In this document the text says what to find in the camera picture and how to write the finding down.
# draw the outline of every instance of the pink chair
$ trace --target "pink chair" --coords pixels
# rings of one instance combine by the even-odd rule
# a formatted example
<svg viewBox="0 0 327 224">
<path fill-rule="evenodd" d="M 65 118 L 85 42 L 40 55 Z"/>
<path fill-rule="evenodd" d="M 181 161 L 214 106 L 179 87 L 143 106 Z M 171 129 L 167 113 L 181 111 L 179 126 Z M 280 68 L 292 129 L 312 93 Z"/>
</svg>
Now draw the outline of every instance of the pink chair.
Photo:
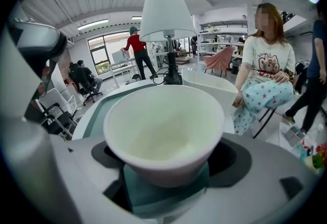
<svg viewBox="0 0 327 224">
<path fill-rule="evenodd" d="M 218 69 L 221 70 L 220 77 L 222 76 L 223 71 L 225 71 L 225 76 L 227 76 L 227 69 L 229 68 L 234 50 L 234 48 L 228 46 L 213 56 L 204 56 L 203 60 L 206 64 L 204 73 L 207 69 L 211 69 L 211 73 L 213 72 L 213 69 Z"/>
</svg>

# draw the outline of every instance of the red shirt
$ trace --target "red shirt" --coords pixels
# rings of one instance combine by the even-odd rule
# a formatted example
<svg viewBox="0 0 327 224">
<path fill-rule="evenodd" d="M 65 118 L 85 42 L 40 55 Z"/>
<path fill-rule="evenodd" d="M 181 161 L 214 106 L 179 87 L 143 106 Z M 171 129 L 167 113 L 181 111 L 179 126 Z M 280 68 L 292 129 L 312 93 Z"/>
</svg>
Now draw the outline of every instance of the red shirt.
<svg viewBox="0 0 327 224">
<path fill-rule="evenodd" d="M 137 51 L 140 51 L 140 50 L 144 50 L 144 46 L 146 46 L 147 44 L 145 42 L 141 42 L 139 40 L 139 35 L 136 34 L 136 35 L 132 35 L 130 36 L 128 39 L 127 39 L 127 45 L 126 47 L 124 48 L 125 51 L 128 51 L 129 49 L 129 46 L 132 46 L 133 47 L 133 51 L 134 51 L 134 54 L 137 52 Z"/>
</svg>

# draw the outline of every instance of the white lampshade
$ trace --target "white lampshade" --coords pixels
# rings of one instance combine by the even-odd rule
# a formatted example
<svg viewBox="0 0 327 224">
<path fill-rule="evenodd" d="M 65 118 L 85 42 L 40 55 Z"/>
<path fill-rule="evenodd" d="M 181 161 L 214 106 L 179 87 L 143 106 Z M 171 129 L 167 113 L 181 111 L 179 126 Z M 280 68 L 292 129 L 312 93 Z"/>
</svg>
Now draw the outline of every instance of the white lampshade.
<svg viewBox="0 0 327 224">
<path fill-rule="evenodd" d="M 195 28 L 184 0 L 145 0 L 139 39 L 143 42 L 166 41 L 195 35 Z"/>
</svg>

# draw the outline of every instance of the white t-shirt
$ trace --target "white t-shirt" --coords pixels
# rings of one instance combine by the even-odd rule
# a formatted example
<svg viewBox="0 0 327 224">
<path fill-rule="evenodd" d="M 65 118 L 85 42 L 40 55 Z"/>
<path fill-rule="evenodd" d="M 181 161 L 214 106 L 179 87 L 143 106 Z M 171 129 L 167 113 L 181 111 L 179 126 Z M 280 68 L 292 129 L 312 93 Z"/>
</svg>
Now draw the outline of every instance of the white t-shirt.
<svg viewBox="0 0 327 224">
<path fill-rule="evenodd" d="M 295 56 L 293 47 L 279 42 L 269 45 L 261 37 L 249 36 L 243 48 L 242 63 L 252 65 L 251 77 L 261 82 L 273 79 L 275 73 L 288 69 L 295 72 Z"/>
</svg>

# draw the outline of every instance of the white lamp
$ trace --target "white lamp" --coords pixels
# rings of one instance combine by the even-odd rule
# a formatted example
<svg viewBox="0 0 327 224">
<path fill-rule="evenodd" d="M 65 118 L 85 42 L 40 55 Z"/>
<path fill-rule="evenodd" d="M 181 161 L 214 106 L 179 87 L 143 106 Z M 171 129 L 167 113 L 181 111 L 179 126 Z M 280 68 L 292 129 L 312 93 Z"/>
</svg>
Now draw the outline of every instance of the white lamp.
<svg viewBox="0 0 327 224">
<path fill-rule="evenodd" d="M 176 69 L 172 39 L 195 35 L 195 28 L 184 0 L 145 0 L 139 39 L 143 42 L 168 41 L 168 74 L 164 84 L 182 84 Z"/>
</svg>

